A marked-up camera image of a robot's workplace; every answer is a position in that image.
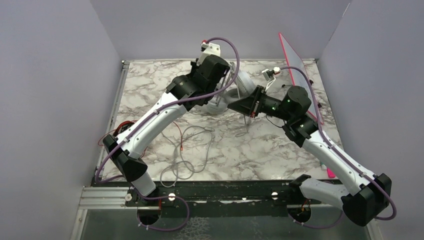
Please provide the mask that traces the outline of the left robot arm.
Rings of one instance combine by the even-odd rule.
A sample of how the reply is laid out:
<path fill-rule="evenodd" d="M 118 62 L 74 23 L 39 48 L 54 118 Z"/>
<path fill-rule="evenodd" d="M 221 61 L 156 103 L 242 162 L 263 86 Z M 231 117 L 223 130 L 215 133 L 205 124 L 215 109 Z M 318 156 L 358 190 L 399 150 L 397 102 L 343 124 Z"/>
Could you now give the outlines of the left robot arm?
<path fill-rule="evenodd" d="M 191 63 L 191 70 L 172 79 L 155 105 L 136 123 L 116 136 L 103 139 L 108 155 L 126 181 L 138 190 L 144 205 L 157 200 L 156 184 L 148 174 L 148 166 L 141 160 L 147 146 L 173 121 L 202 106 L 216 95 L 218 83 L 230 70 L 229 63 L 217 55 L 207 56 L 202 63 Z"/>

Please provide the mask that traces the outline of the white gaming headset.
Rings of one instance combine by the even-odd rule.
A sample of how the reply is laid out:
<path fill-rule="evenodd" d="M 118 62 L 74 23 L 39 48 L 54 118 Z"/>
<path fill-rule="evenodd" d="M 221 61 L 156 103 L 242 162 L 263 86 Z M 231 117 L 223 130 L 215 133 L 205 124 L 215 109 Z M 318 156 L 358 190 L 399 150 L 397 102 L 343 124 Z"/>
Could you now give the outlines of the white gaming headset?
<path fill-rule="evenodd" d="M 248 73 L 239 70 L 236 74 L 236 80 L 233 88 L 227 88 L 220 94 L 214 96 L 207 104 L 204 104 L 203 106 L 196 106 L 196 109 L 210 115 L 221 114 L 228 109 L 228 104 L 248 97 L 255 88 L 256 85 Z"/>

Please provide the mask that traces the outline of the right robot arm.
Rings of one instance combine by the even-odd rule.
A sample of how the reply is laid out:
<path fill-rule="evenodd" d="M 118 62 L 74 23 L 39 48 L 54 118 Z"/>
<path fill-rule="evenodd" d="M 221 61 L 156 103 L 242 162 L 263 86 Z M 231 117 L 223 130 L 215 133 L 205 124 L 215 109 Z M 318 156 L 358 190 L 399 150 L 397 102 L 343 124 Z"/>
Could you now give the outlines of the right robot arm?
<path fill-rule="evenodd" d="M 300 204 L 312 199 L 329 204 L 364 227 L 389 205 L 392 180 L 361 166 L 329 140 L 318 122 L 307 114 L 311 104 L 301 86 L 291 86 L 282 100 L 266 95 L 265 89 L 257 86 L 249 96 L 229 103 L 228 108 L 251 118 L 263 113 L 285 121 L 285 135 L 329 167 L 341 181 L 334 185 L 303 174 L 289 184 L 292 202 Z"/>

